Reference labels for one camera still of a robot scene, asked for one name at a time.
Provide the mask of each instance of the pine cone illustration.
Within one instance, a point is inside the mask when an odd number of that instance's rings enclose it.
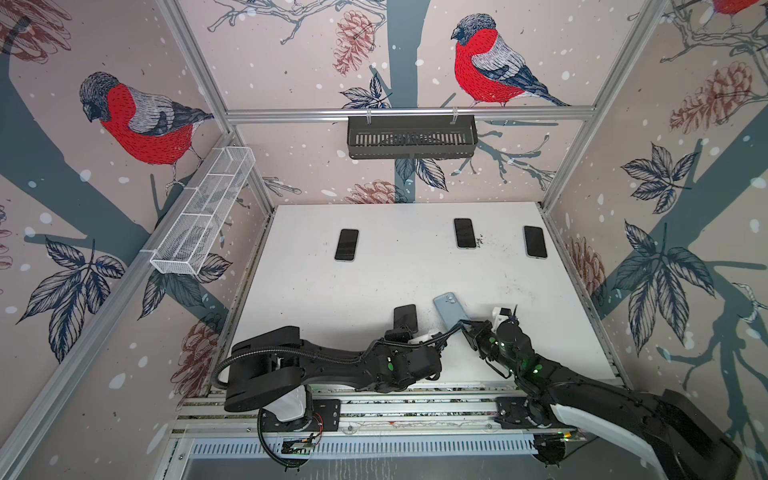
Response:
[[[368,53],[373,51],[373,31],[371,21],[362,12],[351,10],[344,13],[344,19],[336,28],[336,50],[333,67],[345,77],[349,70],[356,71],[363,61],[368,60]]]
[[[15,55],[20,60],[45,63],[59,48],[71,49],[67,43],[71,35],[62,20],[72,20],[72,17],[52,0],[0,2],[0,38],[5,40],[24,17],[29,20],[29,25],[18,34],[11,51],[3,48],[3,53]]]
[[[218,344],[219,335],[203,321],[195,323],[184,337],[179,357],[181,368],[170,378],[176,384],[174,393],[181,395],[180,407],[185,399],[202,390]]]
[[[401,204],[406,196],[395,185],[384,180],[374,180],[372,184],[355,185],[351,197],[344,197],[348,204]]]
[[[605,295],[605,269],[603,268],[603,261],[600,255],[592,250],[592,247],[587,247],[587,239],[582,238],[582,242],[574,242],[571,238],[571,243],[566,245],[568,254],[571,256],[571,260],[576,266],[581,281],[584,282],[584,286],[587,288],[589,294],[602,305]]]
[[[707,77],[703,87],[688,95],[677,111],[672,110],[670,131],[682,128],[684,134],[712,124],[722,124],[750,96],[752,68],[742,61],[723,67]]]

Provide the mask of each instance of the white table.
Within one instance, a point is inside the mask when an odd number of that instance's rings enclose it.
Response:
[[[481,244],[456,247],[453,219],[471,218]],[[549,258],[525,254],[523,226],[542,227]],[[355,260],[333,259],[339,231],[360,231]],[[266,240],[232,345],[285,325],[337,349],[364,350],[392,328],[392,310],[416,304],[419,332],[445,331],[432,299],[456,293],[473,319],[518,305],[536,351],[594,379],[613,379],[552,239],[532,202],[284,205]],[[456,333],[438,382],[506,384]]]

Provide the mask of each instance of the black smartphone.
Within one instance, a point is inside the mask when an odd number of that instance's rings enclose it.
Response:
[[[477,248],[478,244],[475,242],[475,229],[472,228],[472,220],[454,218],[453,228],[456,230],[458,248]]]
[[[357,249],[357,236],[359,230],[350,230],[343,228],[339,233],[339,244],[336,245],[336,256],[339,262],[351,262],[355,259],[355,250]]]
[[[525,232],[525,252],[529,257],[547,258],[547,246],[544,243],[544,231],[540,227],[523,227]]]

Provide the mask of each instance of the black metal basket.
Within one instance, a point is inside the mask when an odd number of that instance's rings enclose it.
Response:
[[[473,115],[350,117],[349,158],[469,158],[478,131]]]

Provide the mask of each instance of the bird wing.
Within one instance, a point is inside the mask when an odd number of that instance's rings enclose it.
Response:
[[[509,48],[501,35],[496,35],[493,47],[486,53],[473,55],[472,64],[486,78],[503,82],[514,77],[525,66],[525,59]]]
[[[128,87],[134,98],[136,113],[128,127],[137,134],[160,137],[171,131],[174,124],[174,106],[165,95],[145,94]]]

